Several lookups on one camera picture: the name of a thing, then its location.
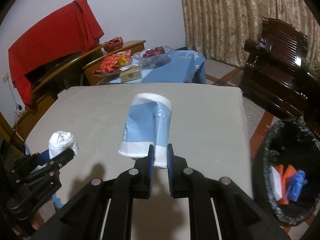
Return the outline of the black trash bin bag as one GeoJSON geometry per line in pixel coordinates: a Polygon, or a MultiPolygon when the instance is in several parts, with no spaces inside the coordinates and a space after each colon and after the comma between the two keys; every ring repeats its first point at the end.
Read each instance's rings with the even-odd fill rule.
{"type": "Polygon", "coordinates": [[[319,203],[319,143],[305,122],[280,120],[252,167],[254,200],[282,226],[307,220],[319,203]]]}

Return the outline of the glass fruit bowl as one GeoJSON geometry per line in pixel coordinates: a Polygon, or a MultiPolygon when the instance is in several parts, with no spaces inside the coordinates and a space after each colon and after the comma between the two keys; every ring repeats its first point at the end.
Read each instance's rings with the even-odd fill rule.
{"type": "Polygon", "coordinates": [[[173,49],[168,46],[159,46],[134,53],[132,57],[141,66],[141,69],[154,69],[171,61],[169,57],[171,51],[173,49]]]}

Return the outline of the patterned beige curtain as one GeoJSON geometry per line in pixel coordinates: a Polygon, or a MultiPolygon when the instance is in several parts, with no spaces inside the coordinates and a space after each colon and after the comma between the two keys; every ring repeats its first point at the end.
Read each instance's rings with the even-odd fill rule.
{"type": "Polygon", "coordinates": [[[185,43],[206,58],[242,67],[244,43],[259,40],[262,19],[276,18],[308,37],[307,62],[319,62],[319,24],[303,0],[182,0],[185,43]]]}

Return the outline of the wooden chair frame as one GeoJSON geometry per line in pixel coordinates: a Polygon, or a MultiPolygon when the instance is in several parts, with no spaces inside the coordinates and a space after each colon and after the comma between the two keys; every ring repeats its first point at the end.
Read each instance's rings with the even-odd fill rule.
{"type": "Polygon", "coordinates": [[[132,54],[140,52],[144,49],[145,42],[145,40],[127,41],[121,48],[110,53],[103,51],[104,46],[100,44],[90,51],[66,56],[58,64],[49,63],[42,66],[41,70],[47,72],[39,79],[34,79],[35,82],[31,84],[31,105],[14,124],[17,134],[23,140],[27,139],[31,130],[63,90],[74,86],[97,85],[102,78],[94,76],[93,72],[99,68],[106,56],[127,49],[130,49],[132,54]]]}

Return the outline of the large orange foam net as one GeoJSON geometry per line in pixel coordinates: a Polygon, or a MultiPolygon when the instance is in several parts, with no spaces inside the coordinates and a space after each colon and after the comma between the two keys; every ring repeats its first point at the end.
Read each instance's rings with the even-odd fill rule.
{"type": "Polygon", "coordinates": [[[283,197],[281,198],[281,200],[277,201],[278,204],[281,205],[287,205],[289,204],[289,201],[286,199],[286,183],[289,180],[289,178],[294,175],[297,170],[292,166],[292,165],[288,165],[287,167],[284,167],[284,165],[278,165],[276,167],[274,167],[278,173],[280,174],[281,177],[281,187],[282,187],[282,193],[283,193],[283,197]]]}

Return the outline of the blue plastic bag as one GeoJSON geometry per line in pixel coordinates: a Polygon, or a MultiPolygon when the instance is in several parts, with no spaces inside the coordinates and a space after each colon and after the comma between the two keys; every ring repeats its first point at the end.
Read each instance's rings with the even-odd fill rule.
{"type": "Polygon", "coordinates": [[[290,202],[296,202],[300,197],[302,188],[306,185],[308,181],[305,178],[305,172],[298,170],[294,175],[292,175],[286,183],[286,199],[290,202]]]}

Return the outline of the blue tablecloth side table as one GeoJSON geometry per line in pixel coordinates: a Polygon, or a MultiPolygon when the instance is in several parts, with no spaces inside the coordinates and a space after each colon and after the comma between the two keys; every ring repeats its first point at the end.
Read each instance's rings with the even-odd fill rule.
{"type": "Polygon", "coordinates": [[[194,50],[173,50],[169,62],[141,71],[141,78],[128,83],[206,83],[205,57],[194,50]]]}

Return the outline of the red snack bags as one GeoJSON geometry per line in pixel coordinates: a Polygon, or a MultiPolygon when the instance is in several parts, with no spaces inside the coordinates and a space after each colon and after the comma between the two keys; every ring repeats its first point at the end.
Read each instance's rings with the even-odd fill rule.
{"type": "Polygon", "coordinates": [[[106,56],[100,67],[93,71],[93,75],[98,77],[117,75],[121,68],[130,65],[131,62],[131,49],[106,56]]]}

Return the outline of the red cloth cover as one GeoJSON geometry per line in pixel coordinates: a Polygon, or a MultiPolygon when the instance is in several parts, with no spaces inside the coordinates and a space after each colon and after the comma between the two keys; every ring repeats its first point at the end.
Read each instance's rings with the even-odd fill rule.
{"type": "Polygon", "coordinates": [[[8,49],[12,83],[26,109],[33,104],[26,74],[58,58],[94,48],[103,35],[87,0],[74,0],[28,29],[8,49]]]}

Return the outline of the gold tissue box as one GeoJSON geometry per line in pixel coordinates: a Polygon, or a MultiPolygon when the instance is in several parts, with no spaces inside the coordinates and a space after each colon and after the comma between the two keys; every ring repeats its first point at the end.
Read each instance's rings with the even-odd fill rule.
{"type": "Polygon", "coordinates": [[[140,66],[132,64],[121,68],[119,77],[122,83],[141,79],[140,66]]]}

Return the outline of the crushed blue paper cup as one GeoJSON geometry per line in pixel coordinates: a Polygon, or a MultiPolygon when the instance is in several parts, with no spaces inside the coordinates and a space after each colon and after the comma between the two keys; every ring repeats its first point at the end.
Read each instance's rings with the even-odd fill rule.
{"type": "Polygon", "coordinates": [[[172,116],[172,103],[159,94],[135,95],[129,107],[118,154],[144,158],[149,146],[154,147],[153,166],[167,168],[167,146],[172,116]]]}

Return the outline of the white medicine box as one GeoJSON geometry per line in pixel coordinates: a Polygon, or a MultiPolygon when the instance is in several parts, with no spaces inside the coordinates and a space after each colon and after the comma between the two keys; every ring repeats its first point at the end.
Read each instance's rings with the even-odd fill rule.
{"type": "Polygon", "coordinates": [[[282,187],[281,187],[281,177],[278,171],[273,166],[271,166],[270,170],[271,170],[271,175],[270,175],[271,190],[276,201],[279,201],[283,197],[282,187]]]}

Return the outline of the red crumpled bag on chair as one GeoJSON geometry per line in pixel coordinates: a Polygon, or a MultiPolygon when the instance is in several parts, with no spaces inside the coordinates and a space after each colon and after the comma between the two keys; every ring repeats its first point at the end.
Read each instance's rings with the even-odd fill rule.
{"type": "Polygon", "coordinates": [[[123,38],[121,36],[119,37],[115,37],[107,42],[104,43],[104,51],[106,51],[107,53],[110,53],[112,51],[115,51],[117,49],[120,49],[123,47],[123,38]]]}

